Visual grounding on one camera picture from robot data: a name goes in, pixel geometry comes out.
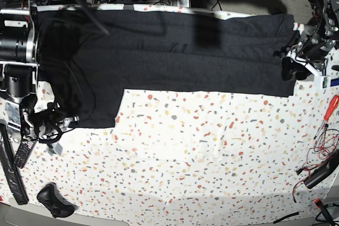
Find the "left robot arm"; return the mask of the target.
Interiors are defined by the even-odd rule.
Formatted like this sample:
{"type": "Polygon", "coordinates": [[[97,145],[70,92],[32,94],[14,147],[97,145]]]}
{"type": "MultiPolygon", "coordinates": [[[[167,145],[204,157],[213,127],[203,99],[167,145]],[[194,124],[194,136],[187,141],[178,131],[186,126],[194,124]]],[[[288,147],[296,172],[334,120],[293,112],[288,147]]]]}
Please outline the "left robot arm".
{"type": "Polygon", "coordinates": [[[338,45],[338,0],[308,0],[315,19],[313,30],[304,30],[281,54],[284,81],[313,76],[315,86],[331,86],[329,52],[338,45]]]}

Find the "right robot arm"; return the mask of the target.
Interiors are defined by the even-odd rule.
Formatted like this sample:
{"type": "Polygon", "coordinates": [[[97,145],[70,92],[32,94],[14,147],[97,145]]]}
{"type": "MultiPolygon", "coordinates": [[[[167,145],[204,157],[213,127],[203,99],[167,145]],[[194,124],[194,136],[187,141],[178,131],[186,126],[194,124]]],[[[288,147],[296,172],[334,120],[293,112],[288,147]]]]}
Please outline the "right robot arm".
{"type": "Polygon", "coordinates": [[[28,26],[1,27],[1,97],[17,106],[23,142],[52,144],[61,124],[110,128],[126,89],[288,97],[280,53],[297,39],[292,15],[14,9],[28,26]]]}

